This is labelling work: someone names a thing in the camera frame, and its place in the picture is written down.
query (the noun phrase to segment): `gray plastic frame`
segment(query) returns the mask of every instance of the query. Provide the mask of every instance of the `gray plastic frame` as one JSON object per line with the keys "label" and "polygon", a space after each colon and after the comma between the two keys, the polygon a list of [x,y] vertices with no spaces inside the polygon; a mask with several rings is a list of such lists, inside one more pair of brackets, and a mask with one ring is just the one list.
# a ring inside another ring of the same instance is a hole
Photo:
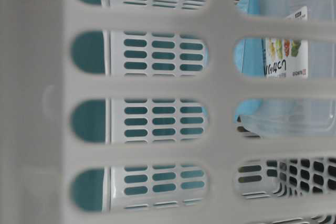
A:
{"label": "gray plastic frame", "polygon": [[[277,82],[241,76],[233,62],[237,40],[267,36],[336,42],[336,24],[245,17],[237,13],[232,0],[208,0],[194,12],[133,6],[106,9],[79,0],[0,0],[0,4],[1,223],[244,224],[336,212],[332,195],[251,203],[240,198],[233,186],[234,172],[243,161],[335,156],[334,137],[248,141],[232,120],[237,104],[249,98],[336,99],[336,80]],[[74,66],[70,47],[80,32],[95,29],[194,34],[208,45],[209,64],[193,78],[92,76]],[[71,131],[69,119],[80,102],[124,97],[193,98],[207,107],[212,121],[202,139],[169,146],[93,146]],[[89,214],[70,198],[73,179],[85,169],[171,160],[205,168],[209,190],[200,204]]]}

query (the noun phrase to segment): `clear plastic container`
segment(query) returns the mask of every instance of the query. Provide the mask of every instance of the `clear plastic container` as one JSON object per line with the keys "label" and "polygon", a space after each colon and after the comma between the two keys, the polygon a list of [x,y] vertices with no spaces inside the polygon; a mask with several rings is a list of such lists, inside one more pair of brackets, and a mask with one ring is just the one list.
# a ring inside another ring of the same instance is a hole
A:
{"label": "clear plastic container", "polygon": [[[335,19],[335,0],[260,0],[261,15],[268,17],[285,19],[304,6],[308,21]],[[334,78],[334,69],[335,45],[309,41],[308,78]],[[334,101],[268,99],[253,115],[240,118],[246,129],[261,136],[330,136],[335,134],[334,116]]]}

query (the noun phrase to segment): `product label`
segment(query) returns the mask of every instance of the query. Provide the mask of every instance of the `product label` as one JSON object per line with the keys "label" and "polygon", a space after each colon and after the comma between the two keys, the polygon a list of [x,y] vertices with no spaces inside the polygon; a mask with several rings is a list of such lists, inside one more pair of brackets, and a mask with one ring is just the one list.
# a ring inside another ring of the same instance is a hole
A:
{"label": "product label", "polygon": [[[308,19],[306,6],[287,19]],[[307,78],[308,42],[306,40],[265,39],[265,75],[267,78]]]}

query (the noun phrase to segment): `vegetable picture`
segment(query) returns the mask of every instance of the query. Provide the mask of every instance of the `vegetable picture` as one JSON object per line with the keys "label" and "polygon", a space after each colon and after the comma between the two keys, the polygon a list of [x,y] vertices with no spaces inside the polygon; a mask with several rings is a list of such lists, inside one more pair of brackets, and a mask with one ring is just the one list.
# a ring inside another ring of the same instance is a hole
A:
{"label": "vegetable picture", "polygon": [[275,46],[277,48],[278,58],[279,58],[279,60],[282,60],[282,41],[281,41],[281,39],[276,40]]}
{"label": "vegetable picture", "polygon": [[299,53],[299,49],[301,47],[301,40],[293,40],[292,43],[292,56],[296,57]]}
{"label": "vegetable picture", "polygon": [[269,49],[269,53],[270,53],[272,61],[275,61],[275,47],[274,47],[274,43],[270,39],[268,39],[268,49]]}
{"label": "vegetable picture", "polygon": [[289,50],[290,50],[290,41],[288,39],[285,39],[284,41],[284,47],[285,47],[285,55],[286,57],[289,56]]}

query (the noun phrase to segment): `plastic container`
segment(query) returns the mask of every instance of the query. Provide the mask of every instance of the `plastic container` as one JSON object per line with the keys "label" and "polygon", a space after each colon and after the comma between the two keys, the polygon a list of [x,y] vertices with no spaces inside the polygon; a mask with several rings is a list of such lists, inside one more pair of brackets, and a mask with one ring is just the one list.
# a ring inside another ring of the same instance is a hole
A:
{"label": "plastic container", "polygon": [[[308,8],[308,21],[335,19],[335,0],[259,0],[262,16],[285,19],[290,14]],[[308,78],[334,78],[335,45],[308,42]],[[246,129],[261,136],[334,135],[335,102],[330,100],[263,100],[252,115],[242,115]]]}

